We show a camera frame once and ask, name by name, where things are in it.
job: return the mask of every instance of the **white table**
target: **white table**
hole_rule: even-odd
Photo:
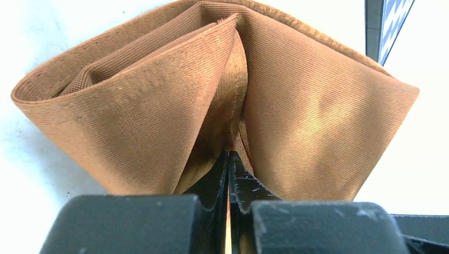
[[[26,72],[43,61],[164,2],[167,0],[8,2],[0,17],[3,34],[9,36],[9,40],[0,42],[4,57],[0,86],[2,253],[37,253],[59,209],[70,198],[105,193],[13,105],[11,89]],[[290,13],[364,53],[362,0],[261,2]],[[425,25],[416,21],[411,24],[413,15],[418,15],[416,9],[430,11],[424,2],[417,1],[401,34],[415,36],[414,27]],[[437,28],[427,29],[434,32]],[[407,43],[417,47],[428,42],[418,37]],[[437,76],[427,82],[419,74],[420,71],[428,75],[447,73],[447,62],[445,66],[431,68],[433,60],[425,53],[415,53],[413,57],[405,53],[402,48],[407,43],[400,35],[386,67],[403,81],[420,86],[421,96],[357,200],[379,203],[391,213],[449,214],[444,171],[449,169],[446,159],[449,110],[448,100],[442,99],[449,92],[448,82]],[[437,52],[438,47],[445,48],[445,45],[434,41],[427,50]],[[425,58],[425,62],[421,63],[417,57]],[[406,59],[406,63],[395,62],[394,59],[400,58]]]

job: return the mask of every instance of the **ribbed fabric texture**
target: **ribbed fabric texture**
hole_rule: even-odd
[[[178,194],[223,149],[273,193],[351,200],[418,96],[248,0],[182,0],[49,60],[14,103],[112,194]]]

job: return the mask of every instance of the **cloth fold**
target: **cloth fold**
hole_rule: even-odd
[[[419,93],[248,0],[181,0],[42,64],[14,103],[112,194],[179,194],[237,150],[273,193],[352,200]]]

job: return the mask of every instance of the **white surface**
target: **white surface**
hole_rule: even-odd
[[[10,91],[43,61],[167,0],[16,0],[2,4],[1,253],[38,253],[73,196],[104,193],[13,105]],[[364,1],[262,0],[364,52]],[[416,0],[385,67],[421,95],[358,194],[390,213],[449,214],[448,4]],[[429,34],[431,40],[424,38]]]

